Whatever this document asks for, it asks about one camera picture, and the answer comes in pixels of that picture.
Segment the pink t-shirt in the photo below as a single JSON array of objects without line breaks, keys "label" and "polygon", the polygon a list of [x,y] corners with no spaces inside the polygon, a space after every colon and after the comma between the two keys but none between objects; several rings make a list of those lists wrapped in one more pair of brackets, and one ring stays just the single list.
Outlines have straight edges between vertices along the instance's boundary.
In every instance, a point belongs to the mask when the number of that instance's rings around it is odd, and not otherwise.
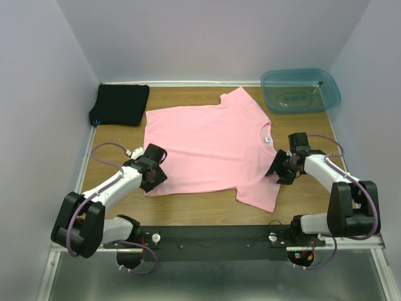
[{"label": "pink t-shirt", "polygon": [[272,123],[239,87],[218,105],[179,106],[146,113],[144,145],[167,151],[167,180],[147,196],[236,190],[236,199],[272,213],[280,185],[267,176],[276,155]]}]

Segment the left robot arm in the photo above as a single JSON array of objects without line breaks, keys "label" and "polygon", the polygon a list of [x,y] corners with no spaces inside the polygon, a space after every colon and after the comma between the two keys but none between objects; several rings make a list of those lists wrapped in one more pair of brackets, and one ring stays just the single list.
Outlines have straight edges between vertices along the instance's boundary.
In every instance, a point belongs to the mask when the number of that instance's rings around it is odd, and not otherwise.
[{"label": "left robot arm", "polygon": [[61,204],[51,232],[51,241],[67,249],[72,257],[91,257],[108,243],[141,246],[140,223],[124,214],[106,219],[108,209],[136,189],[149,193],[167,180],[161,165],[167,151],[157,145],[128,150],[122,165],[112,163],[117,172],[97,187],[68,193]]}]

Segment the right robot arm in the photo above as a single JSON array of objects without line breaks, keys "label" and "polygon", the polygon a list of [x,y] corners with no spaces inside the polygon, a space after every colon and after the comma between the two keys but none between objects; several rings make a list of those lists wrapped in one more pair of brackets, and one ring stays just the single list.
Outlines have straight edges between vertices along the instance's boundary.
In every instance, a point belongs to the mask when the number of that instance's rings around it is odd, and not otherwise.
[{"label": "right robot arm", "polygon": [[277,176],[280,185],[291,185],[301,175],[315,178],[330,194],[328,210],[297,215],[289,226],[292,237],[323,235],[366,240],[381,230],[377,185],[352,176],[331,160],[331,155],[312,149],[309,135],[289,135],[289,150],[277,151],[266,176]]}]

